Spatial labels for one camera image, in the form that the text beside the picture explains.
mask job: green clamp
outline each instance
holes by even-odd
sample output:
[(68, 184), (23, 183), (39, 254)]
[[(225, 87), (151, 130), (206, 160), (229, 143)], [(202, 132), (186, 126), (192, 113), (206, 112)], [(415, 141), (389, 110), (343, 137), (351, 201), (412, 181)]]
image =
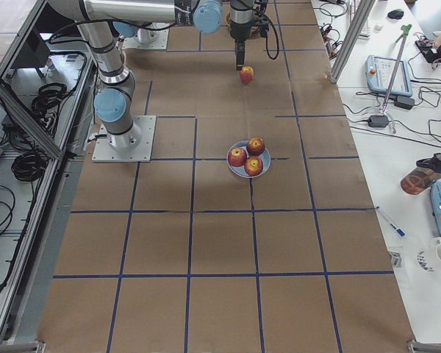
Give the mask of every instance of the green clamp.
[(400, 27), (400, 29), (403, 31), (403, 33), (400, 35), (399, 38), (397, 38), (397, 40), (395, 41), (396, 43), (403, 38), (404, 36), (407, 37), (410, 33), (410, 29), (412, 28), (411, 24), (407, 24), (406, 26), (403, 25), (402, 27)]

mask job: bottle of brown liquid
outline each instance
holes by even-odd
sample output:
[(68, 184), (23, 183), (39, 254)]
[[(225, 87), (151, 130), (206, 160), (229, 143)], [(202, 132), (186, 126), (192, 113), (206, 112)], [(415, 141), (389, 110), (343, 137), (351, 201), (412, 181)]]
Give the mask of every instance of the bottle of brown liquid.
[(417, 168), (400, 181), (400, 186), (406, 193), (418, 195), (438, 179), (441, 179), (441, 154), (435, 153), (431, 158), (417, 160)]

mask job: keyboard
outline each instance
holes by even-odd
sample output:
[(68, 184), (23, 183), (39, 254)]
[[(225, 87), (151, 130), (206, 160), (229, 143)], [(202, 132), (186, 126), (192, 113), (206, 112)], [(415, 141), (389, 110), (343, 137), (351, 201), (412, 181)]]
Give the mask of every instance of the keyboard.
[[(358, 10), (358, 6), (360, 3), (361, 0), (350, 0), (350, 23), (353, 20), (354, 14)], [(370, 27), (369, 27), (369, 21), (366, 19), (365, 25), (362, 27), (358, 38), (369, 40), (369, 37), (370, 37)]]

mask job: blue joint cap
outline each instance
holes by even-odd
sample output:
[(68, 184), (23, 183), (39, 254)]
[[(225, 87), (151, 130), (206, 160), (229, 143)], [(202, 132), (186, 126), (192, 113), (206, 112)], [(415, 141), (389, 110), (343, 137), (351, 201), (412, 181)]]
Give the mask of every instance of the blue joint cap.
[(122, 22), (113, 22), (112, 23), (115, 29), (119, 32), (120, 35), (123, 35), (126, 38), (132, 38), (137, 35), (137, 31), (139, 30), (135, 26), (131, 26), (129, 24), (123, 24)]
[(206, 0), (194, 12), (194, 24), (203, 33), (214, 33), (221, 26), (222, 4), (217, 0)]
[(107, 88), (95, 97), (94, 107), (104, 123), (114, 123), (124, 116), (127, 103), (120, 91)]

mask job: plate of apples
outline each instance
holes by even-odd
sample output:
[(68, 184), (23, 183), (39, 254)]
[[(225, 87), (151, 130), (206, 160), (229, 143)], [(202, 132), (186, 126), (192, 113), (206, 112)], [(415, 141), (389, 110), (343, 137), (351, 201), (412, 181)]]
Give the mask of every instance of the plate of apples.
[(271, 155), (262, 138), (251, 138), (234, 144), (227, 154), (230, 170), (242, 178), (255, 178), (270, 168)]

